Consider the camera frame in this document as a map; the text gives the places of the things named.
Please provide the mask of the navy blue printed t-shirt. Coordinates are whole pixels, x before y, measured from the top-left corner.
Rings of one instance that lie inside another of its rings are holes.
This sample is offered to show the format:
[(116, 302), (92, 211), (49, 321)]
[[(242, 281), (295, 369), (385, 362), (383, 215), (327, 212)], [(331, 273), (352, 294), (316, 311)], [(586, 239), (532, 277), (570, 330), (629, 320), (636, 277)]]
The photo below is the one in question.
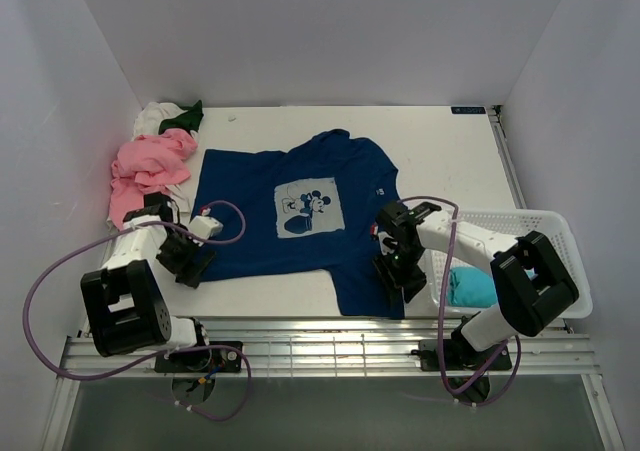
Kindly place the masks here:
[(399, 198), (397, 175), (374, 141), (342, 129), (288, 152), (207, 150), (194, 206), (236, 205), (211, 214), (220, 239), (239, 240), (217, 250), (203, 281), (325, 270), (343, 315), (404, 318), (376, 274), (370, 236), (377, 213)]

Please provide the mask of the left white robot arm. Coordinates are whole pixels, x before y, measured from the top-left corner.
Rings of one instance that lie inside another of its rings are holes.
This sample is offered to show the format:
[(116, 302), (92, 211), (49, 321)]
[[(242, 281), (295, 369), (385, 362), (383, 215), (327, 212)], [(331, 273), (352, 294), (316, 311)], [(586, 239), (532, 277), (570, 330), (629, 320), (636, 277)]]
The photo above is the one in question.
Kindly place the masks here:
[(84, 274), (80, 282), (98, 353), (177, 350), (188, 369), (205, 368), (212, 347), (202, 324), (170, 313), (155, 272), (163, 268), (178, 284), (197, 288), (216, 255), (202, 252), (202, 241), (217, 236), (223, 225), (207, 215), (183, 225), (172, 200), (157, 192), (146, 195), (141, 208), (125, 213), (123, 229), (128, 233), (116, 239), (102, 268)]

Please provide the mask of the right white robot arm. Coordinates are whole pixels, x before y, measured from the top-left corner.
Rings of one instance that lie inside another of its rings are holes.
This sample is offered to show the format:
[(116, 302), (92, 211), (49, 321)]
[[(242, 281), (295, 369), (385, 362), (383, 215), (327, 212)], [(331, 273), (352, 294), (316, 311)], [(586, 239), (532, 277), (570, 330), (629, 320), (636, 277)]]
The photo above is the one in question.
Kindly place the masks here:
[(428, 198), (414, 208), (390, 202), (375, 218), (380, 252), (373, 263), (390, 301), (409, 303), (427, 284), (419, 263), (425, 252), (445, 254), (492, 279), (496, 304), (464, 321), (452, 334), (451, 353), (474, 368), (488, 349), (514, 336), (537, 336), (561, 315), (584, 318), (590, 287), (566, 221), (542, 213), (522, 236), (503, 233), (495, 212), (473, 218)]

